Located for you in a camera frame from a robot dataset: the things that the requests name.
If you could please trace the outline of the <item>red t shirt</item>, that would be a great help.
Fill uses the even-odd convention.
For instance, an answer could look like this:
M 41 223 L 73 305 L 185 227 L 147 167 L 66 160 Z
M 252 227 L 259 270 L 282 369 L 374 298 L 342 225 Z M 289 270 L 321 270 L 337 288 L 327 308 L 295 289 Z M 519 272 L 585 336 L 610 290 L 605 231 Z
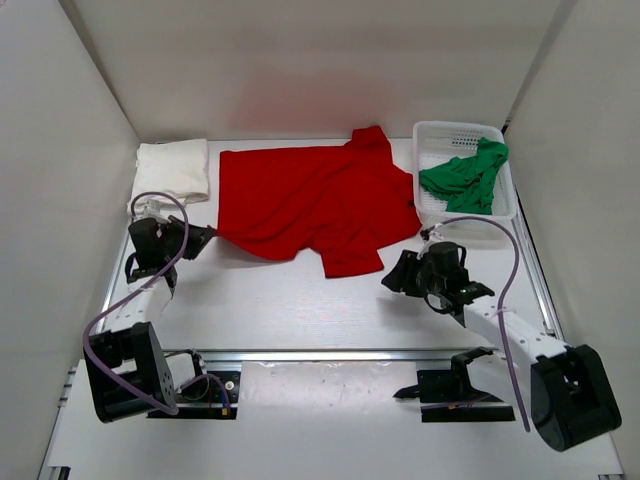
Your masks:
M 218 182 L 220 237 L 273 262 L 311 249 L 328 278 L 382 270 L 380 249 L 421 227 L 413 178 L 379 126 L 340 146 L 224 151 Z

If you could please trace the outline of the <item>white t shirt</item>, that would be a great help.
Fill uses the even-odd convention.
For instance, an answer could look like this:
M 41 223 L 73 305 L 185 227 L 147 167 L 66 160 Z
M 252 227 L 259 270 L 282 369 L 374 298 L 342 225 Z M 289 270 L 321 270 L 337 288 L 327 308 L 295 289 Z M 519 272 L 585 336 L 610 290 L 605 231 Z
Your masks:
M 136 172 L 126 207 L 144 192 L 162 192 L 182 205 L 209 199 L 209 148 L 206 139 L 148 144 L 137 150 Z

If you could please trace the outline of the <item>aluminium rail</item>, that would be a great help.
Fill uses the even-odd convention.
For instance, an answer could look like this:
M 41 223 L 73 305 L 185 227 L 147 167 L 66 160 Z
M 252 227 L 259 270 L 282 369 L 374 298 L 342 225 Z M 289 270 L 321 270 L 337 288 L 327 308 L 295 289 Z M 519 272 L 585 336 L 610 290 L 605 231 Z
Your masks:
M 423 362 L 447 361 L 471 350 L 453 349 L 305 349 L 305 350 L 198 350 L 208 363 L 338 363 L 338 362 Z

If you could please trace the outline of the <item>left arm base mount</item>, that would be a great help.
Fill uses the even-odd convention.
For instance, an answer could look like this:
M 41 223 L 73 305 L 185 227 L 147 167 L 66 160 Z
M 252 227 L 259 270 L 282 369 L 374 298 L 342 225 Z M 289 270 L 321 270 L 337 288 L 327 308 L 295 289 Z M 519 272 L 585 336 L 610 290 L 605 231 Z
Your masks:
M 149 419 L 235 420 L 241 389 L 241 365 L 218 362 L 193 349 L 170 351 L 165 360 L 171 370 L 178 407 L 176 415 L 154 410 Z

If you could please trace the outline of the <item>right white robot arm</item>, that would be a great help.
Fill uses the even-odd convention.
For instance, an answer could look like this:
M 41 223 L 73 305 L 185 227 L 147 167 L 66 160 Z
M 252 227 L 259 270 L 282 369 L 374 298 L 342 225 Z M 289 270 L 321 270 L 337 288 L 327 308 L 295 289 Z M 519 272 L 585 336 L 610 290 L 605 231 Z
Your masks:
M 588 345 L 571 346 L 544 334 L 499 306 L 493 290 L 470 279 L 466 250 L 437 242 L 419 254 L 405 250 L 383 285 L 420 298 L 488 341 L 452 356 L 446 370 L 421 371 L 415 385 L 396 399 L 418 399 L 427 415 L 477 401 L 502 401 L 521 411 L 553 450 L 614 431 L 621 413 L 599 354 Z

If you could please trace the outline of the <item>green t shirt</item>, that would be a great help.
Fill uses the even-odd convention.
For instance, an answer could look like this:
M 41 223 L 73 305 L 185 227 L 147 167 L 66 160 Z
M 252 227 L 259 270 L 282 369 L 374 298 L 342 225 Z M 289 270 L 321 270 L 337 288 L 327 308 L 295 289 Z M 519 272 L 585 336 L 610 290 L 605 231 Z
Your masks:
M 506 144 L 481 137 L 473 156 L 453 157 L 444 164 L 420 170 L 419 185 L 445 201 L 447 212 L 491 215 L 496 180 L 508 159 Z

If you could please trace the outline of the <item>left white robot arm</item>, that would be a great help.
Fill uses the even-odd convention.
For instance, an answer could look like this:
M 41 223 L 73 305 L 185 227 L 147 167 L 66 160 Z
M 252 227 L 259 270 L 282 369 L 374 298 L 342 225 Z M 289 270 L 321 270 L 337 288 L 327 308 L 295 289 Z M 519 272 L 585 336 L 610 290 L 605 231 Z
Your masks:
M 83 339 L 94 409 L 104 423 L 153 411 L 176 416 L 181 401 L 194 402 L 212 386 L 224 386 L 205 371 L 198 352 L 164 352 L 153 326 L 174 297 L 175 264 L 196 259 L 217 236 L 216 229 L 170 216 L 136 220 L 128 232 L 133 245 L 124 264 L 129 293 L 105 316 L 101 329 Z

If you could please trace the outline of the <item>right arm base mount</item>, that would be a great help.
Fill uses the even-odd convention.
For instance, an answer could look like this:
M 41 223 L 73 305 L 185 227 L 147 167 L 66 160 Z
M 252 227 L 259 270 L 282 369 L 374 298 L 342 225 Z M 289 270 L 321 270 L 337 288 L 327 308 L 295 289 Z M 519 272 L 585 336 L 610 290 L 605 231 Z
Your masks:
M 477 347 L 454 355 L 448 369 L 418 370 L 417 383 L 400 388 L 393 398 L 418 400 L 422 423 L 512 422 L 515 414 L 511 406 L 471 384 L 468 367 L 485 358 L 494 360 L 496 355 L 486 347 Z

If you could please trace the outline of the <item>white plastic basket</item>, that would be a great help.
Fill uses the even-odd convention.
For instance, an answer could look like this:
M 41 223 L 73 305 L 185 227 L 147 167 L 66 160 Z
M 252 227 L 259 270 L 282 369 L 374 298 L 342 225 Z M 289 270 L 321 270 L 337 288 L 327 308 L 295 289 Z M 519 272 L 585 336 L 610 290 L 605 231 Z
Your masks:
M 432 226 L 451 219 L 451 224 L 438 231 L 447 237 L 477 241 L 498 241 L 501 231 L 488 223 L 461 221 L 460 214 L 449 212 L 447 202 L 434 197 L 419 184 L 419 173 L 448 162 L 454 157 L 468 159 L 475 155 L 478 141 L 504 141 L 495 127 L 448 121 L 420 121 L 413 127 L 412 174 L 414 202 L 424 226 Z

